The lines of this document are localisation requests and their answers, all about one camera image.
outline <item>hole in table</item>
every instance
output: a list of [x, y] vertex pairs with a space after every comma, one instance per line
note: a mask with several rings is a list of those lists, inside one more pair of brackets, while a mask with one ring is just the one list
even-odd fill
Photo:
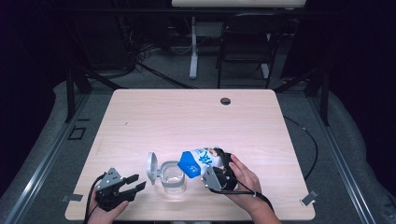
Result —
[[227, 97], [221, 98], [220, 100], [222, 105], [229, 105], [231, 103], [231, 100]]

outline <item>glass cup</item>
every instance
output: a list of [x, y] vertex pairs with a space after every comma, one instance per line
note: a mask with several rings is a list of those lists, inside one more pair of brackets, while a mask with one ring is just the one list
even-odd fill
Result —
[[182, 193], [186, 190], [185, 174], [177, 166], [177, 161], [166, 161], [161, 166], [161, 183], [165, 192]]

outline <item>blue packaging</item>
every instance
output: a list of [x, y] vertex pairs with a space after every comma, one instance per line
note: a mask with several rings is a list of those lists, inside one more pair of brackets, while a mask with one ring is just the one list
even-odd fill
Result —
[[221, 158], [212, 147], [202, 147], [181, 154], [177, 166], [189, 177], [203, 175], [208, 165], [220, 167]]

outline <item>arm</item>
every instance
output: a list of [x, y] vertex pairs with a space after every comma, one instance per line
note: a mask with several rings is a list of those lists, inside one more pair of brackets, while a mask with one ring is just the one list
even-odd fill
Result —
[[88, 219], [88, 224], [111, 224], [113, 220], [119, 216], [128, 206], [128, 202], [122, 202], [119, 206], [115, 207], [111, 211], [105, 211], [97, 206], [96, 189], [93, 191], [90, 202], [90, 213], [91, 216]]
[[[251, 172], [244, 163], [242, 163], [235, 155], [231, 156], [232, 162], [230, 167], [233, 170], [238, 181], [245, 184], [248, 188], [262, 193], [262, 187], [260, 185], [259, 178]], [[237, 191], [246, 191], [242, 185], [238, 185]], [[280, 223], [275, 213], [271, 210], [270, 206], [259, 198], [255, 198], [252, 195], [244, 194], [226, 194], [238, 206], [246, 210], [255, 224], [272, 224]]]

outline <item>table surface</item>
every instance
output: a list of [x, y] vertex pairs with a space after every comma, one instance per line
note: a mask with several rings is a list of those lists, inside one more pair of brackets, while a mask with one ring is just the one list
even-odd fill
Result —
[[305, 0], [172, 0], [173, 7], [304, 7]]
[[[220, 103], [224, 97], [229, 105]], [[121, 176], [140, 175], [121, 191], [148, 181], [119, 220], [250, 220], [227, 197], [206, 189], [200, 177], [187, 178], [186, 191], [179, 195], [166, 194], [159, 179], [151, 185], [146, 172], [150, 152], [160, 167], [199, 147], [235, 154], [259, 177], [281, 220], [314, 218], [312, 204], [300, 203], [308, 191], [271, 90], [115, 91], [74, 191], [83, 198], [69, 203], [66, 218], [84, 218], [93, 181], [114, 166]]]

